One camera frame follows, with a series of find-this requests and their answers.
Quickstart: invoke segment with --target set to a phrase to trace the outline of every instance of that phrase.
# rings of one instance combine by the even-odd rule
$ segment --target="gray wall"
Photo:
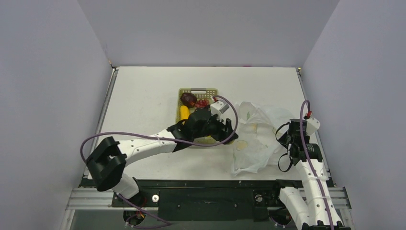
[[[111,74],[76,0],[0,3],[0,229],[59,229]]]
[[[302,66],[338,0],[78,0],[116,66]]]
[[[341,0],[303,67],[357,229],[404,229],[406,1]]]

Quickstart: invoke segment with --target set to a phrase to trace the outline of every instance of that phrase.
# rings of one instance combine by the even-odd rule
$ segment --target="tabletop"
[[[120,67],[101,132],[152,135],[166,129],[175,123],[179,88],[216,88],[232,103],[274,105],[296,117],[305,99],[295,68]],[[317,143],[314,135],[310,142]],[[258,174],[232,176],[233,152],[224,145],[161,153],[134,162],[124,172],[137,179],[155,180],[300,180],[294,168],[279,171],[275,162],[281,154],[273,154]]]

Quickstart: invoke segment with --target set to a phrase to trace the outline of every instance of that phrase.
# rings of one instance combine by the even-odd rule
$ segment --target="yellow basket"
[[[197,100],[207,98],[209,100],[209,103],[214,103],[212,97],[214,95],[218,95],[218,90],[217,89],[205,89],[205,88],[180,88],[179,89],[179,94],[178,94],[178,108],[176,112],[176,120],[175,122],[180,121],[180,107],[183,105],[182,101],[180,100],[180,97],[184,92],[190,92],[193,93]],[[190,113],[193,113],[196,108],[193,107],[189,109]],[[211,137],[204,137],[204,138],[197,138],[194,140],[194,142],[202,143],[202,144],[213,144],[216,143],[216,140],[214,140]]]

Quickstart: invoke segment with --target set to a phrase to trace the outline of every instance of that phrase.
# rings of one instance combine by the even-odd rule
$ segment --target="purple cable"
[[[309,153],[307,152],[307,146],[306,146],[306,142],[305,142],[305,136],[303,135],[303,110],[304,110],[304,106],[307,103],[307,109],[308,111],[310,111],[310,101],[309,100],[305,100],[302,103],[302,106],[300,107],[300,117],[299,117],[299,128],[300,128],[300,139],[302,140],[302,145],[303,145],[303,149],[304,152],[306,154],[306,158],[307,161],[309,162],[310,168],[314,174],[315,177],[317,177],[317,172],[315,170],[315,168],[313,167],[312,162],[310,161],[310,156]],[[318,183],[318,187],[320,188],[321,191],[321,195],[324,197],[324,205],[326,206],[326,211],[327,211],[327,215],[328,215],[328,220],[330,221],[330,229],[333,230],[334,229],[334,224],[333,224],[333,217],[331,216],[331,211],[330,211],[330,207],[328,206],[328,202],[326,199],[326,193],[324,192],[323,186],[321,184],[321,181],[319,179],[316,179],[317,183]]]
[[[99,134],[95,134],[93,136],[90,136],[88,138],[86,138],[81,146],[80,146],[80,156],[82,157],[83,162],[86,163],[86,159],[85,156],[83,154],[83,147],[85,146],[86,142],[88,142],[89,140],[96,138],[96,137],[100,137],[100,136],[105,136],[105,135],[127,135],[127,136],[134,136],[134,137],[138,137],[138,138],[144,138],[144,139],[149,139],[149,140],[167,140],[167,141],[175,141],[178,143],[185,143],[185,144],[189,144],[189,145],[195,145],[195,146],[201,146],[201,147],[214,147],[217,145],[221,145],[223,143],[226,143],[228,140],[230,140],[233,135],[236,133],[237,127],[238,127],[238,114],[237,114],[237,110],[235,109],[235,107],[233,106],[233,104],[231,104],[231,102],[229,100],[227,100],[226,98],[216,95],[214,97],[218,97],[223,99],[225,102],[227,102],[227,104],[230,105],[230,107],[233,109],[234,114],[236,115],[236,125],[234,126],[233,131],[231,132],[231,134],[224,140],[217,142],[215,144],[199,144],[199,143],[194,143],[194,142],[190,142],[190,141],[186,141],[186,140],[178,140],[178,139],[174,139],[174,138],[157,138],[157,137],[149,137],[149,136],[145,136],[145,135],[141,135],[141,134],[137,134],[137,133],[128,133],[128,132],[104,132],[104,133],[99,133]]]
[[[166,221],[166,220],[160,218],[159,216],[154,215],[154,214],[152,214],[152,213],[150,213],[150,212],[148,212],[148,211],[146,211],[146,210],[143,210],[141,207],[138,207],[137,205],[131,203],[129,200],[127,200],[126,198],[124,198],[124,196],[122,196],[121,194],[117,193],[117,196],[118,196],[119,198],[123,199],[123,201],[126,202],[127,204],[129,204],[129,205],[131,205],[132,207],[135,207],[136,209],[138,209],[140,212],[145,213],[145,214],[147,214],[147,215],[149,215],[149,216],[151,216],[151,217],[153,217],[153,218],[155,218],[155,219],[157,219],[157,220],[162,221],[162,222],[165,223],[164,225],[151,226],[151,227],[134,226],[135,229],[157,229],[157,228],[162,228],[162,227],[166,227],[166,226],[171,225],[170,222],[168,222],[168,221]],[[130,216],[129,218],[127,218],[126,222],[127,222],[127,223],[130,223],[130,220],[131,220],[132,218],[134,218],[135,216],[136,216],[136,214]]]

